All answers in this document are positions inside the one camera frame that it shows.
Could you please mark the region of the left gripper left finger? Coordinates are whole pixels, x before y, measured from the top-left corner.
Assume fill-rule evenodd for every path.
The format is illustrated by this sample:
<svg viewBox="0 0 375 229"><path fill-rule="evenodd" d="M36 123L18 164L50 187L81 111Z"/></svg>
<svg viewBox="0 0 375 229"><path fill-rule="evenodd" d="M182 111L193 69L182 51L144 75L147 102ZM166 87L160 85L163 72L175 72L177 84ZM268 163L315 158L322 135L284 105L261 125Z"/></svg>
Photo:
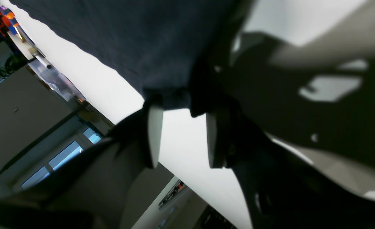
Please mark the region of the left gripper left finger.
<svg viewBox="0 0 375 229"><path fill-rule="evenodd" d="M118 229L133 183L158 165L162 121L160 104L144 104L38 184L1 199L0 226Z"/></svg>

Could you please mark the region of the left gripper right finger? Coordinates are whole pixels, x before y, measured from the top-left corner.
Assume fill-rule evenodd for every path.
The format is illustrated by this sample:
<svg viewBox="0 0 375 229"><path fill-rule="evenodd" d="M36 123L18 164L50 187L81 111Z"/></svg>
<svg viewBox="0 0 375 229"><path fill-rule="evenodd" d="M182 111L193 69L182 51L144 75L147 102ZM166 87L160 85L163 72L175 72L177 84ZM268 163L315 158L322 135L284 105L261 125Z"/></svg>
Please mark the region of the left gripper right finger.
<svg viewBox="0 0 375 229"><path fill-rule="evenodd" d="M254 229L375 229L375 201L272 142L238 110L206 114L209 165L230 168Z"/></svg>

